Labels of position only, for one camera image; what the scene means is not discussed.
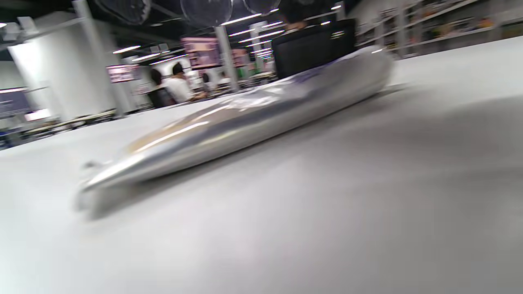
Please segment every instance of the sign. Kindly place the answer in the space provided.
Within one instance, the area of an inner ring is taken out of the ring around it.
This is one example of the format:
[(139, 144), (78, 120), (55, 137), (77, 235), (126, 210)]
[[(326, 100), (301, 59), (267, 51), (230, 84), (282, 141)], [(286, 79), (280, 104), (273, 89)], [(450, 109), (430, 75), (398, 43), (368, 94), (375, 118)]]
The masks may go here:
[(219, 67), (220, 50), (217, 38), (182, 38), (185, 53), (188, 54), (193, 70)]
[(136, 81), (141, 78), (140, 66), (135, 65), (111, 65), (107, 67), (111, 83)]

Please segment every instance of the ceiling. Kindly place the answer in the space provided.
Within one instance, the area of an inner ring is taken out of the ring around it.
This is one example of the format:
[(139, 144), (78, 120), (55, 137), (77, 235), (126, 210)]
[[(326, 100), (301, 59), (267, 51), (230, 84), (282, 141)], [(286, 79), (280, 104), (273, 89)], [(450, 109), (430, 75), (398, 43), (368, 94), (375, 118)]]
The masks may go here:
[[(148, 20), (140, 26), (131, 26), (122, 23), (115, 17), (102, 11), (94, 0), (87, 0), (93, 17), (111, 25), (111, 31), (120, 48), (141, 45), (142, 48), (134, 52), (126, 52), (122, 57), (131, 55), (145, 55), (150, 46), (167, 43), (170, 49), (181, 48), (179, 40), (183, 36), (213, 36), (214, 30), (210, 27), (201, 27), (185, 20), (181, 9), (180, 0), (152, 0), (153, 8)], [(317, 0), (330, 5), (335, 0)], [(348, 13), (361, 0), (344, 0)], [(242, 0), (233, 0), (233, 13), (231, 19), (249, 16), (252, 13), (245, 8)], [(17, 21), (19, 16), (38, 18), (54, 11), (74, 12), (71, 0), (0, 0), (0, 22)], [(266, 20), (269, 23), (279, 21), (277, 13), (263, 18), (238, 22), (227, 26), (228, 33), (248, 29), (248, 25)], [(237, 42), (231, 40), (232, 47), (237, 47)], [(0, 52), (0, 60), (11, 60), (7, 50)]]

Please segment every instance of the white shirt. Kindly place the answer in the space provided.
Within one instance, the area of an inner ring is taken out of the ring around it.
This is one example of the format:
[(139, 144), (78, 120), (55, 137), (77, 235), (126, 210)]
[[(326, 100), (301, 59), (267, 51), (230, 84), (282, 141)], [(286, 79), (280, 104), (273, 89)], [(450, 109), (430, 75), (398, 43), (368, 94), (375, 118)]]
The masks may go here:
[(172, 77), (166, 80), (164, 84), (176, 96), (177, 103), (187, 102), (194, 96), (189, 88), (189, 84), (183, 78)]

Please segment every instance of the wall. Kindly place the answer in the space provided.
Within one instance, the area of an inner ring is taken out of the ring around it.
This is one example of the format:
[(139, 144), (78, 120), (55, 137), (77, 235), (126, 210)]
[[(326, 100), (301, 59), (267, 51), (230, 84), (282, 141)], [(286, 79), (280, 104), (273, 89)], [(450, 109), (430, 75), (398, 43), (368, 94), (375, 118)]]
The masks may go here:
[(0, 61), (0, 89), (23, 87), (26, 83), (13, 61)]
[[(37, 19), (36, 25), (42, 29), (73, 17), (56, 12)], [(115, 45), (109, 30), (102, 23), (97, 23), (97, 27), (106, 50), (105, 65), (120, 64), (112, 54)], [(31, 89), (48, 87), (48, 91), (32, 93), (30, 99), (62, 120), (117, 106), (122, 111), (134, 109), (130, 88), (124, 83), (109, 84), (104, 65), (94, 62), (97, 59), (80, 25), (10, 47), (9, 51)]]

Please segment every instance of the person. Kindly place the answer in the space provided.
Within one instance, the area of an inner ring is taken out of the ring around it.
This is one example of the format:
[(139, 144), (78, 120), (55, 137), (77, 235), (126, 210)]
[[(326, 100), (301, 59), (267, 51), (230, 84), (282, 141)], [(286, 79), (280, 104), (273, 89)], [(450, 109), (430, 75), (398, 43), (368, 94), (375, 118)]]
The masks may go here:
[(214, 90), (214, 85), (211, 83), (209, 75), (207, 73), (204, 73), (201, 75), (201, 79), (203, 81), (203, 91), (207, 94), (211, 94)]
[(162, 84), (162, 73), (156, 69), (151, 69), (149, 75), (155, 85), (154, 89), (148, 94), (154, 107), (160, 108), (175, 105), (175, 95)]
[(227, 74), (225, 72), (222, 72), (222, 78), (218, 82), (218, 84), (223, 85), (223, 84), (228, 84), (230, 82), (231, 82), (231, 79), (227, 77)]
[(204, 98), (204, 95), (195, 95), (191, 91), (185, 78), (184, 68), (179, 62), (173, 66), (173, 75), (165, 82), (165, 85), (176, 96), (178, 103)]

